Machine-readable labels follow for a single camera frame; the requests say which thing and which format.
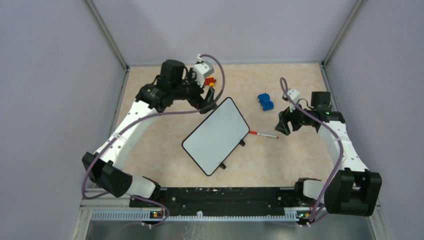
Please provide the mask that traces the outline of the red capped whiteboard marker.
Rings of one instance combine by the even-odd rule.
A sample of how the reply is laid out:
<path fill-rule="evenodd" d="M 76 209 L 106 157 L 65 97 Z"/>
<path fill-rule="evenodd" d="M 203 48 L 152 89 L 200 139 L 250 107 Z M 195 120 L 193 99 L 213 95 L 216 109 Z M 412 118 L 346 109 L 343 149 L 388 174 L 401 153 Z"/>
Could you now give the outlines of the red capped whiteboard marker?
<path fill-rule="evenodd" d="M 261 132 L 256 132 L 256 131 L 249 131 L 248 132 L 251 135 L 258 135 L 258 136 L 263 136 L 263 137 L 268 137 L 268 138 L 273 138 L 273 139 L 278 139 L 278 136 L 275 135 L 271 135 L 271 134 L 267 134 L 267 133 L 261 133 Z"/>

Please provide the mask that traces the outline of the small whiteboard with stand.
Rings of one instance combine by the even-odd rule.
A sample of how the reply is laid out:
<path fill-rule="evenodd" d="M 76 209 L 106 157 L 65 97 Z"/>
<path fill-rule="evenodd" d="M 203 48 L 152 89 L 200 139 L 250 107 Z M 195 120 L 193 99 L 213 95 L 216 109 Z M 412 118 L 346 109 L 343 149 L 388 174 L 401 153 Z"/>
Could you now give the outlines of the small whiteboard with stand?
<path fill-rule="evenodd" d="M 231 97 L 227 97 L 181 143 L 206 175 L 211 176 L 237 146 L 244 146 L 250 127 Z"/>

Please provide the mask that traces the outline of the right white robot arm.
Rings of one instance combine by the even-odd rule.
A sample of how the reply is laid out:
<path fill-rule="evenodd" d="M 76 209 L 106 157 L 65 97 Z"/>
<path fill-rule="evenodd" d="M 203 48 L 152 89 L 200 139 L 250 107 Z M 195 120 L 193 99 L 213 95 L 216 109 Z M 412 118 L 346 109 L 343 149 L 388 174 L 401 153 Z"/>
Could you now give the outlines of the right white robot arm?
<path fill-rule="evenodd" d="M 382 177 L 372 172 L 362 162 L 347 133 L 346 121 L 331 105 L 331 94 L 314 91 L 311 108 L 302 108 L 298 102 L 300 93 L 290 89 L 282 97 L 289 107 L 278 114 L 275 130 L 288 136 L 303 126 L 314 128 L 323 140 L 334 169 L 326 181 L 301 178 L 293 192 L 293 200 L 299 206 L 317 203 L 312 213 L 324 206 L 328 213 L 369 217 L 373 214 L 382 186 Z"/>

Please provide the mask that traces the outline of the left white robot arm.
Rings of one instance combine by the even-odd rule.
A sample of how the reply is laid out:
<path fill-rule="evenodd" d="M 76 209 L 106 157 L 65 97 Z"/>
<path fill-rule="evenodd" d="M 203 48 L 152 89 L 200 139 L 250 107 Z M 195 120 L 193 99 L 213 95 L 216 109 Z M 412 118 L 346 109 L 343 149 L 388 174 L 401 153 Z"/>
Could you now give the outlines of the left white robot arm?
<path fill-rule="evenodd" d="M 153 82 L 140 88 L 125 118 L 106 142 L 94 153 L 86 152 L 82 157 L 84 199 L 90 198 L 86 183 L 92 181 L 116 198 L 140 196 L 149 207 L 160 202 L 158 183 L 144 176 L 132 176 L 123 169 L 136 143 L 160 116 L 206 114 L 217 108 L 223 92 L 214 96 L 215 89 L 210 87 L 205 93 L 205 81 L 214 73 L 214 67 L 204 58 L 214 59 L 210 54 L 199 54 L 190 68 L 181 61 L 168 59 Z"/>

